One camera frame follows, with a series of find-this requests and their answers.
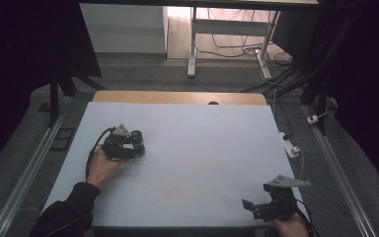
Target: person's left hand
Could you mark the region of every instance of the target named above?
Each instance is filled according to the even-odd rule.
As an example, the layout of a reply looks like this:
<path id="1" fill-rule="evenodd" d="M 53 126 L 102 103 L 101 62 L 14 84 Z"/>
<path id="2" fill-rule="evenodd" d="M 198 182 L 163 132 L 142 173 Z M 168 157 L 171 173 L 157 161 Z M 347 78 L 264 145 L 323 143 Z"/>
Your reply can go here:
<path id="1" fill-rule="evenodd" d="M 87 183 L 99 188 L 106 180 L 111 178 L 118 167 L 128 160 L 111 161 L 107 158 L 106 153 L 101 147 L 97 147 L 94 152 L 94 158 L 91 161 Z"/>

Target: power strip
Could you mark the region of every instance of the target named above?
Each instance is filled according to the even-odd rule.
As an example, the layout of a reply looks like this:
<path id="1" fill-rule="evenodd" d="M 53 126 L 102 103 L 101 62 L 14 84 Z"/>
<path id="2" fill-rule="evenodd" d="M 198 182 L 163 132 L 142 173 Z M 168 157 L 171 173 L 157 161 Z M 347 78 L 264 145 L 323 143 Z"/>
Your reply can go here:
<path id="1" fill-rule="evenodd" d="M 280 132 L 279 136 L 281 137 L 282 145 L 284 146 L 285 152 L 288 157 L 294 159 L 299 156 L 298 152 L 300 152 L 300 148 L 298 146 L 293 146 L 288 139 L 284 139 L 284 132 Z"/>

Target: long sleeve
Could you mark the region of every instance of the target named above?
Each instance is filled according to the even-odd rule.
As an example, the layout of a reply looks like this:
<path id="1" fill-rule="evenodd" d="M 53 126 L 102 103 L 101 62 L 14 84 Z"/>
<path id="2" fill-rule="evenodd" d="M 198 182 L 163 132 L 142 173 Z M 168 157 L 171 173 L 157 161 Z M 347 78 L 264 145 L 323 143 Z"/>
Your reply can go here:
<path id="1" fill-rule="evenodd" d="M 97 187 L 88 183 L 76 184 L 66 201 L 53 203 L 41 214 L 30 236 L 84 236 L 91 226 L 91 211 L 100 193 Z"/>

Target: metal profile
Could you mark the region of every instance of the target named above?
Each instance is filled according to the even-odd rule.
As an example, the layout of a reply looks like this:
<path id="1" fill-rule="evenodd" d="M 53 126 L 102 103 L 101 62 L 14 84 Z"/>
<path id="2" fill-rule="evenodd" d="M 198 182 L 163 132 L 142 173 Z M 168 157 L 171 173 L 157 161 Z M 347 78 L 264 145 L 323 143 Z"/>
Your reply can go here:
<path id="1" fill-rule="evenodd" d="M 307 117 L 311 116 L 312 111 L 310 106 L 303 106 L 303 111 Z M 375 237 L 377 234 L 371 224 L 370 219 L 368 218 L 367 213 L 365 212 L 361 201 L 356 196 L 354 190 L 352 189 L 351 184 L 341 166 L 341 163 L 332 148 L 332 145 L 328 138 L 322 134 L 322 132 L 312 124 L 313 132 L 315 133 L 316 139 L 321 146 L 321 149 L 325 155 L 325 158 L 328 162 L 328 165 L 335 177 L 335 180 L 338 183 L 338 186 L 341 190 L 343 198 L 345 199 L 346 204 L 350 208 L 350 212 L 356 222 L 356 225 L 361 232 L 363 237 Z"/>
<path id="2" fill-rule="evenodd" d="M 41 140 L 38 148 L 30 158 L 29 163 L 23 171 L 20 179 L 18 180 L 15 188 L 12 190 L 8 199 L 6 200 L 4 206 L 0 212 L 0 236 L 5 236 L 15 215 L 18 212 L 48 149 L 50 148 L 51 141 L 56 135 L 58 129 L 60 128 L 62 122 L 64 121 L 67 109 L 72 102 L 72 98 L 64 97 L 61 102 L 61 113 L 57 121 L 54 123 L 53 127 L 50 127 L 45 133 L 43 139 Z"/>

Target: white tabletop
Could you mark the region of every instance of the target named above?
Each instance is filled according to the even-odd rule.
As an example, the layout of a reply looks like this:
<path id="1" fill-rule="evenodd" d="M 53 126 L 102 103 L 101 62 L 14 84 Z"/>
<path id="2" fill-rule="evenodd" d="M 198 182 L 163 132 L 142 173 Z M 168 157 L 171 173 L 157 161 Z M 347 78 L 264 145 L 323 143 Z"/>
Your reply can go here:
<path id="1" fill-rule="evenodd" d="M 90 149 L 120 123 L 142 131 L 146 154 L 102 187 L 94 226 L 261 226 L 242 198 L 270 202 L 263 184 L 294 177 L 269 106 L 90 103 L 45 207 L 85 181 Z"/>

